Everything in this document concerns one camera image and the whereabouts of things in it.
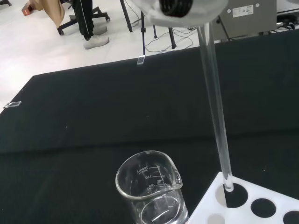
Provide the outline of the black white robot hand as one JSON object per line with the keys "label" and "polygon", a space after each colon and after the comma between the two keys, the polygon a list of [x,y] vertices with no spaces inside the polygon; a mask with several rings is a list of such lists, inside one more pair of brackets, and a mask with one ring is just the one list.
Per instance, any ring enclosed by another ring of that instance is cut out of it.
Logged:
{"label": "black white robot hand", "polygon": [[160,27],[188,28],[213,21],[228,5],[228,0],[134,0],[133,3]]}

